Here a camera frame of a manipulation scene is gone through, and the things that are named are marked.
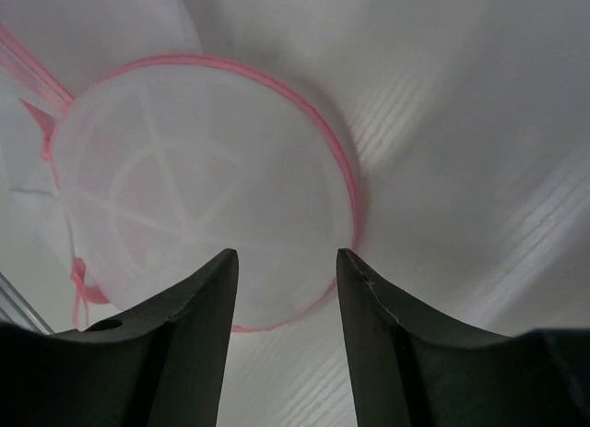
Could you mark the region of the white mesh laundry bag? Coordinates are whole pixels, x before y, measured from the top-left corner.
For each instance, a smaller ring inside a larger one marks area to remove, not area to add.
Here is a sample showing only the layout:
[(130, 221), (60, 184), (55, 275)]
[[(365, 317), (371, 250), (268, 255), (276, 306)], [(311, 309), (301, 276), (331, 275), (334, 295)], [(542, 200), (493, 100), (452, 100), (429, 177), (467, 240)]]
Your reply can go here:
[(1, 90), (39, 127), (40, 178), (21, 136), (7, 159), (18, 194), (65, 216), (78, 326), (230, 247), (235, 328), (274, 328), (326, 296), (336, 249), (358, 240), (339, 128), (281, 80), (206, 55), (183, 0), (1, 0)]

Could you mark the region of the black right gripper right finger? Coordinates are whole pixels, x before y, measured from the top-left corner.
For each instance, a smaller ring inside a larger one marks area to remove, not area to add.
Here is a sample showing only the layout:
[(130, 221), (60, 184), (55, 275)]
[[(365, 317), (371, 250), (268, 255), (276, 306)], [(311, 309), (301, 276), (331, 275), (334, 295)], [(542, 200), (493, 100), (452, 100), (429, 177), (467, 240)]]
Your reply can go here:
[(444, 314), (349, 249), (336, 276), (361, 426), (585, 426), (589, 333), (505, 337)]

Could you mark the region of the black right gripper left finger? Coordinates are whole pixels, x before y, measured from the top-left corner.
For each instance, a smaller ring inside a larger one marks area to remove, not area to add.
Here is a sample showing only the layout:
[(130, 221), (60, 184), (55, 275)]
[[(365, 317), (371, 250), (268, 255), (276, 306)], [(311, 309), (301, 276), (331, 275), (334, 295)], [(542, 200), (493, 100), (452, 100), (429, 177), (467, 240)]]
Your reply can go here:
[(238, 275), (238, 254), (226, 249), (84, 331), (2, 324), (2, 424), (215, 425)]

